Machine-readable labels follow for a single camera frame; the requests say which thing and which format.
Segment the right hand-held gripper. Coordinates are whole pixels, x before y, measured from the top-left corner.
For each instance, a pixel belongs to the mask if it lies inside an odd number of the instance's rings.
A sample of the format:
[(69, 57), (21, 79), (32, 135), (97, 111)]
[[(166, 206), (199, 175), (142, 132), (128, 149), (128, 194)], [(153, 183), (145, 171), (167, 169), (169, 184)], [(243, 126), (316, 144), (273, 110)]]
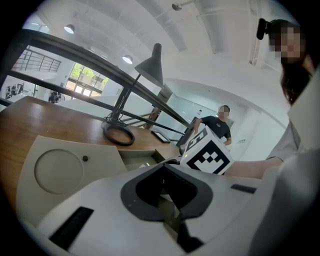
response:
[(201, 172), (223, 175), (234, 163), (222, 141), (207, 126), (185, 146), (180, 165)]

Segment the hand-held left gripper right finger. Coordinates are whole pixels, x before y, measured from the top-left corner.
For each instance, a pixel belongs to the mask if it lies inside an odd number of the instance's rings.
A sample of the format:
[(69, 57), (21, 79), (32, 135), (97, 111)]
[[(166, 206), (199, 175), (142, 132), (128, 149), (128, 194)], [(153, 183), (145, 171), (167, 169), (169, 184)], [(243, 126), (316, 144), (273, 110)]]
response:
[(209, 174), (162, 165), (162, 186), (179, 210), (177, 237), (164, 244), (250, 244), (261, 221), (252, 204), (257, 179)]

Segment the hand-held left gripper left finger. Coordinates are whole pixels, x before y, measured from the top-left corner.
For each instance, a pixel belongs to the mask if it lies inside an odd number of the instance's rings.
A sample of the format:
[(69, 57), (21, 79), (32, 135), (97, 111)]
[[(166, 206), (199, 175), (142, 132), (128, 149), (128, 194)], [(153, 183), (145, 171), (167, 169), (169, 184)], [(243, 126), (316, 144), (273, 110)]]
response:
[(80, 207), (93, 211), (68, 251), (76, 256), (182, 256), (163, 223), (140, 220), (121, 200), (125, 183), (149, 171), (142, 167), (96, 180), (53, 208), (37, 225), (46, 237)]

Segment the grey box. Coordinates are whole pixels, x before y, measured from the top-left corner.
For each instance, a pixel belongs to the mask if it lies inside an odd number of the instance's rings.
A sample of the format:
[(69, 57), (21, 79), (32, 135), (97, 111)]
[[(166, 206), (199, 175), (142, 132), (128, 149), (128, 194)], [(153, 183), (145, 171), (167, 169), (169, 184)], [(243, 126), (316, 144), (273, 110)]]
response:
[(37, 226), (58, 204), (86, 185), (175, 157), (175, 144), (118, 149), (37, 136), (24, 161), (16, 190), (17, 216)]

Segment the person's right forearm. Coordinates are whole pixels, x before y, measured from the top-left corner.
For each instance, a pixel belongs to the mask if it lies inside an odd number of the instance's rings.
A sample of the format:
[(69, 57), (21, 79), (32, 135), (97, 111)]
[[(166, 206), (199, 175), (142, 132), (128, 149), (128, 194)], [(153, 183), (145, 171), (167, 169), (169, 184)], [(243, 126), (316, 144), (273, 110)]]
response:
[(225, 176), (261, 179), (269, 168), (283, 163), (277, 157), (259, 161), (235, 161), (224, 173)]

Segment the person's grey shirt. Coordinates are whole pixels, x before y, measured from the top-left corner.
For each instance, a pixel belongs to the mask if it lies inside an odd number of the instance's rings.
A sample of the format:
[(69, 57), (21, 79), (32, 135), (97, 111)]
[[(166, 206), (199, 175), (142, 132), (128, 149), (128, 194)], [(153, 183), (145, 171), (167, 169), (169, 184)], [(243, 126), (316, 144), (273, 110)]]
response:
[(304, 145), (295, 126), (290, 121), (282, 137), (265, 160), (267, 163), (266, 168), (279, 167), (288, 158), (298, 153), (306, 153), (309, 151), (313, 151), (313, 149)]

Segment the black desk lamp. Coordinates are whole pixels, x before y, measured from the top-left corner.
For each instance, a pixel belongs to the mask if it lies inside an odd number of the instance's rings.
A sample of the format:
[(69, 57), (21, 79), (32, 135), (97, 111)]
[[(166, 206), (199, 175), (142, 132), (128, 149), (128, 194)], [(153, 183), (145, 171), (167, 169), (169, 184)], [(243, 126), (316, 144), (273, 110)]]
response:
[[(128, 129), (128, 125), (121, 120), (120, 115), (124, 114), (124, 106), (141, 76), (143, 76), (149, 82), (153, 83), (159, 88), (162, 88), (164, 86), (161, 54), (162, 45), (160, 43), (156, 43), (153, 46), (151, 57), (135, 66), (135, 70), (138, 72), (138, 76), (136, 77), (134, 82), (129, 86), (128, 89), (122, 90), (115, 103), (114, 110), (108, 116), (104, 117), (104, 126), (102, 128), (103, 134), (112, 143), (118, 146), (131, 146), (135, 142), (134, 134)], [(112, 130), (125, 133), (130, 138), (130, 141), (121, 142), (119, 140), (116, 140), (110, 134), (110, 131)]]

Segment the wooden desk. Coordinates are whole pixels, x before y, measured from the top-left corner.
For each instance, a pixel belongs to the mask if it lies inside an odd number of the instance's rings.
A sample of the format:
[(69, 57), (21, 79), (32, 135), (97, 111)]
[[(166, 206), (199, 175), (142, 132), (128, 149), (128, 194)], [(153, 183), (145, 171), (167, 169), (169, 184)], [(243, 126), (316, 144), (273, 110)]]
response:
[(112, 105), (100, 102), (88, 96), (83, 96), (76, 92), (72, 92), (71, 90), (62, 88), (61, 86), (32, 77), (30, 75), (14, 71), (12, 69), (13, 65), (27, 46), (37, 47), (42, 50), (52, 52), (66, 59), (83, 64), (84, 66), (91, 68), (108, 77), (122, 87), (132, 90), (135, 94), (151, 103), (153, 106), (159, 108), (161, 111), (165, 112), (167, 115), (178, 121), (180, 124), (184, 125), (186, 128), (191, 128), (191, 125), (186, 120), (184, 120), (179, 114), (177, 114), (172, 108), (170, 108), (166, 103), (159, 99), (149, 89), (145, 88), (140, 82), (138, 82), (136, 79), (134, 79), (109, 61), (76, 44), (39, 31), (21, 29), (14, 35), (6, 49), (0, 49), (0, 89), (2, 88), (7, 76), (11, 76), (26, 82), (39, 85), (46, 89), (60, 92), (64, 95), (69, 95), (73, 98), (93, 104), (95, 106), (115, 111), (117, 114), (120, 113), (127, 116), (128, 119), (138, 120), (140, 122), (148, 123), (160, 128), (165, 127), (162, 124), (146, 119), (140, 115), (136, 115), (125, 110), (117, 110), (116, 107)]

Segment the black picture frame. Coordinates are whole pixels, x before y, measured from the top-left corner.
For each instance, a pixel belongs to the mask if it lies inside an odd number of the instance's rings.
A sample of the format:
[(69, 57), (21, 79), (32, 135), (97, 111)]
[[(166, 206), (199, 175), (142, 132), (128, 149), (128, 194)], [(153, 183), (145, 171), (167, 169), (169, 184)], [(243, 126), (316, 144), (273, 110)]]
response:
[(171, 140), (166, 138), (161, 132), (152, 130), (151, 133), (162, 143), (170, 143)]

